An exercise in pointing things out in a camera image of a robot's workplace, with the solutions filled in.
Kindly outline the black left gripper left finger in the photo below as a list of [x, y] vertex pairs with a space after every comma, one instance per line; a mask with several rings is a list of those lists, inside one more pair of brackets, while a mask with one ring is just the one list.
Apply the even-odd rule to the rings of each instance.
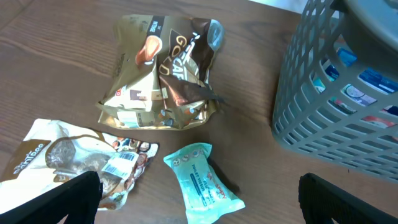
[[92, 224], [102, 198], [103, 184], [97, 172], [85, 172], [68, 182], [1, 215], [1, 223]]

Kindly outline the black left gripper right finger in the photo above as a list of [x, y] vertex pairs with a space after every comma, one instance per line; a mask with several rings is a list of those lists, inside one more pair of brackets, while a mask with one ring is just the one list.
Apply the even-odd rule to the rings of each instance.
[[385, 213], [321, 177], [307, 173], [298, 185], [298, 201], [305, 223], [391, 223]]

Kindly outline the teal tissue pack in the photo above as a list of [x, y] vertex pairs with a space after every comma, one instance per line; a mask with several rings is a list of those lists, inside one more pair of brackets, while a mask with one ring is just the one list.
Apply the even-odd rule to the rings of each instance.
[[246, 207], [209, 165], [211, 150], [211, 144], [198, 142], [164, 157], [180, 184], [188, 224], [214, 223], [222, 215]]

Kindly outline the blue pasta box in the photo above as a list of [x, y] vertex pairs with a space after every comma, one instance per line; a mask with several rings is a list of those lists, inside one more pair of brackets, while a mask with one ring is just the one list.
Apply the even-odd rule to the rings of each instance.
[[[336, 53], [340, 60], [343, 62], [343, 64], [347, 67], [351, 66], [357, 60], [357, 56], [354, 53], [344, 48], [339, 47], [336, 50]], [[320, 63], [329, 81], [333, 82], [337, 78], [339, 78], [339, 72], [337, 71], [336, 67], [331, 63], [328, 57], [321, 59]], [[384, 94], [389, 95], [397, 91], [396, 82], [382, 76], [380, 73], [371, 68], [362, 72], [359, 75], [359, 79], [365, 82], [367, 86], [370, 86], [371, 88]], [[312, 81], [315, 89], [319, 94], [323, 93], [326, 90], [326, 86], [318, 77], [313, 76]], [[361, 106], [369, 106], [377, 101], [377, 99], [363, 93], [350, 83], [345, 85], [344, 88], [341, 89], [341, 92]], [[354, 110], [352, 107], [348, 106], [346, 103], [334, 96], [331, 97], [329, 102], [344, 114], [350, 115], [356, 112], [356, 110]], [[365, 116], [362, 118], [362, 120], [383, 129], [396, 125], [396, 123], [393, 121], [389, 121], [388, 119], [382, 119], [377, 116]]]

